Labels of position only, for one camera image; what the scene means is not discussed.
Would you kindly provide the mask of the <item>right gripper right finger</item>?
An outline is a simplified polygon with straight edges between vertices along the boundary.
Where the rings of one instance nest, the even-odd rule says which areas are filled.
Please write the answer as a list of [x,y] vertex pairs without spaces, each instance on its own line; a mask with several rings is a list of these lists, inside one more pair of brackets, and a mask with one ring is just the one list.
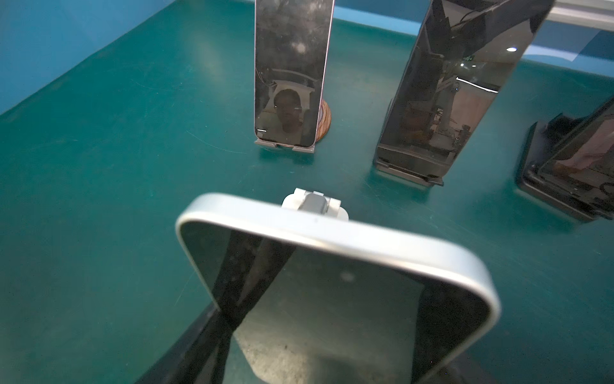
[[441,368],[433,377],[435,384],[499,384],[489,372],[484,370],[477,361],[467,353],[454,358]]

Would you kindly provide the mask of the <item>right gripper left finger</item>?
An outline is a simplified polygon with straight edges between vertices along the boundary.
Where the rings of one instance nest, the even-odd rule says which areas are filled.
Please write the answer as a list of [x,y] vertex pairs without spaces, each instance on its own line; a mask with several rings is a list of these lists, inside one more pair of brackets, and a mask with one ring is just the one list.
[[206,307],[138,383],[222,383],[232,327],[213,304]]

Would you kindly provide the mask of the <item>silver phone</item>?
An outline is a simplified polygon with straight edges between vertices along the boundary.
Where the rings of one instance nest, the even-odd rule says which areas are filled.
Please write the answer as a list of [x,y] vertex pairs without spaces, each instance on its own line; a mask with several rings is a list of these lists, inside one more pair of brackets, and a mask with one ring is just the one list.
[[267,383],[422,383],[501,304],[475,254],[438,238],[209,193],[175,230]]

